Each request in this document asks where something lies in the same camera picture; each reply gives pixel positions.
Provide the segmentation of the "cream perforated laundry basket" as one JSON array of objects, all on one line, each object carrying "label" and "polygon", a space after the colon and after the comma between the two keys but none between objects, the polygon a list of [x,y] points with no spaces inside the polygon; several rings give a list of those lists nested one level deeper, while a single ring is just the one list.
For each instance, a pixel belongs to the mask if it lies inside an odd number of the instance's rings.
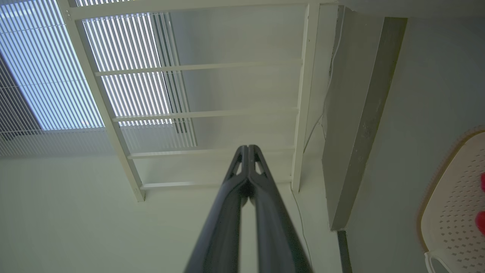
[{"label": "cream perforated laundry basket", "polygon": [[467,132],[432,178],[417,219],[428,273],[433,261],[447,273],[485,273],[485,234],[475,223],[485,212],[485,126]]}]

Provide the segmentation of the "white window blinds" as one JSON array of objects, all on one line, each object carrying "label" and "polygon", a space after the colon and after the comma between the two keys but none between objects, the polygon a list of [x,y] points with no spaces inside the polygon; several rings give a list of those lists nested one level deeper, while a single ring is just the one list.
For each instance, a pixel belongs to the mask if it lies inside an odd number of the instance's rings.
[{"label": "white window blinds", "polygon": [[[170,13],[82,20],[116,117],[189,112]],[[0,0],[0,158],[113,154],[56,0]]]}]

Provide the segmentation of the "dark wall trim strip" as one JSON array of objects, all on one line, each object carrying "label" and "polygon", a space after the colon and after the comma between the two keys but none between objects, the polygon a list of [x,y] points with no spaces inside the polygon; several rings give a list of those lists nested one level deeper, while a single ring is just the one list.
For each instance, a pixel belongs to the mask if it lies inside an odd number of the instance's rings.
[{"label": "dark wall trim strip", "polygon": [[347,233],[345,230],[337,231],[339,254],[341,258],[342,273],[353,273],[350,254],[347,243]]}]

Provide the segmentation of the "white slatted beam frame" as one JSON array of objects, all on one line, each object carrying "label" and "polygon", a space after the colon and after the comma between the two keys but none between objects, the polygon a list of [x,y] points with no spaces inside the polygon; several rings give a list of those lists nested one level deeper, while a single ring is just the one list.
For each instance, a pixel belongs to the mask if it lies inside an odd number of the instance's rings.
[{"label": "white slatted beam frame", "polygon": [[104,90],[102,82],[99,81],[102,73],[99,72],[95,61],[89,56],[90,50],[80,36],[81,21],[95,17],[111,17],[120,14],[157,11],[195,10],[232,6],[305,6],[302,53],[301,57],[296,60],[296,64],[300,66],[301,72],[299,77],[299,96],[296,108],[295,149],[293,152],[290,179],[292,190],[300,190],[305,123],[308,120],[308,111],[310,108],[310,90],[316,50],[318,20],[320,6],[324,3],[323,0],[135,0],[82,7],[71,6],[69,0],[56,0],[56,2],[61,9],[68,34],[74,46],[74,51],[78,57],[83,73],[86,76],[88,86],[95,99],[95,104],[102,116],[109,142],[116,152],[137,202],[143,202],[146,193],[142,189],[142,182],[135,167],[135,163],[132,159],[128,158],[129,149],[116,121],[116,116],[110,100],[107,97],[107,92]]}]

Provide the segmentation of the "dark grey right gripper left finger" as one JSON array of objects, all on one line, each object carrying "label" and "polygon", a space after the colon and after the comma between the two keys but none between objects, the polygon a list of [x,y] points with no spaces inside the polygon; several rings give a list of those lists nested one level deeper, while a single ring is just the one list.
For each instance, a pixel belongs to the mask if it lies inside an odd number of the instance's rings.
[{"label": "dark grey right gripper left finger", "polygon": [[184,273],[238,273],[241,208],[248,198],[249,147],[229,165]]}]

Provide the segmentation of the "red garment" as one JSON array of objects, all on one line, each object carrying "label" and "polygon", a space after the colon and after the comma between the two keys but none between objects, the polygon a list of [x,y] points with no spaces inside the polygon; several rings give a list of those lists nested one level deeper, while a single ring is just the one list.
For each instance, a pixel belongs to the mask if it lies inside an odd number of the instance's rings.
[{"label": "red garment", "polygon": [[[485,173],[480,175],[480,188],[485,193]],[[481,211],[476,215],[475,224],[480,233],[485,237],[485,211]]]}]

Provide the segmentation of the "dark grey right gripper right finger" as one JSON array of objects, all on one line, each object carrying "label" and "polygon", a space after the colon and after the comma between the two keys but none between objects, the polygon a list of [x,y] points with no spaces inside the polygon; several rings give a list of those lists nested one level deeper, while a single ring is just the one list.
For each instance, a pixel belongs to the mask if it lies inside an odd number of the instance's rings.
[{"label": "dark grey right gripper right finger", "polygon": [[313,273],[260,147],[249,145],[260,273]]}]

